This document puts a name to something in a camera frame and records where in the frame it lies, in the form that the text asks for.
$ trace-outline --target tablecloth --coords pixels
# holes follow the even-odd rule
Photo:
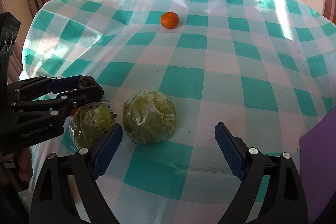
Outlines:
[[[165,12],[179,15],[177,28],[160,25]],[[146,146],[125,134],[97,183],[122,224],[211,224],[240,185],[215,125],[263,153],[289,152],[300,170],[299,137],[335,105],[335,44],[335,25],[298,0],[52,0],[28,32],[21,79],[91,75],[119,123],[133,93],[168,95],[174,135]],[[46,155],[76,151],[64,128],[32,148],[27,203]]]

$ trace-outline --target finger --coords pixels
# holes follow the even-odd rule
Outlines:
[[[12,160],[13,157],[14,157],[14,153],[6,155],[6,156],[0,156],[0,161]]]
[[[31,163],[27,165],[27,168],[25,170],[22,169],[19,170],[19,177],[23,181],[29,182],[32,176],[33,176],[33,168]]]
[[[22,170],[26,170],[27,165],[31,162],[31,159],[32,159],[32,154],[30,152],[30,148],[27,147],[23,149],[18,159],[19,167]]]

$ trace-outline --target metal screw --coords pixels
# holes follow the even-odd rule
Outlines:
[[[50,153],[48,154],[47,159],[51,160],[54,156],[55,156],[55,153]]]
[[[249,152],[252,154],[252,155],[256,155],[258,153],[258,150],[255,149],[255,148],[250,148],[249,149]]]
[[[285,159],[290,159],[291,155],[289,153],[283,153],[282,154]]]
[[[53,110],[53,111],[50,112],[50,115],[51,115],[51,116],[55,116],[55,115],[57,115],[57,114],[58,114],[58,111],[57,111],[57,110]]]
[[[88,150],[86,147],[83,147],[83,148],[81,148],[81,149],[79,150],[79,153],[80,153],[81,155],[85,155],[88,151],[89,151],[89,150]]]

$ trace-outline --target green fruit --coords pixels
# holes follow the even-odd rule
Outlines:
[[[70,120],[70,132],[77,148],[90,147],[96,138],[106,135],[115,122],[115,116],[107,102],[80,107]]]
[[[175,128],[175,106],[163,93],[143,90],[126,100],[123,123],[128,136],[136,143],[163,142]]]

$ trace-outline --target human hand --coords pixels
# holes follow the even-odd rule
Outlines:
[[[6,156],[0,156],[0,161],[11,160],[13,159],[14,154],[9,154]],[[19,177],[21,180],[29,182],[33,176],[33,167],[32,167],[32,154],[30,152],[30,148],[27,147],[23,149],[17,159],[19,164]],[[10,181],[8,180],[5,172],[0,167],[0,186],[8,184]]]

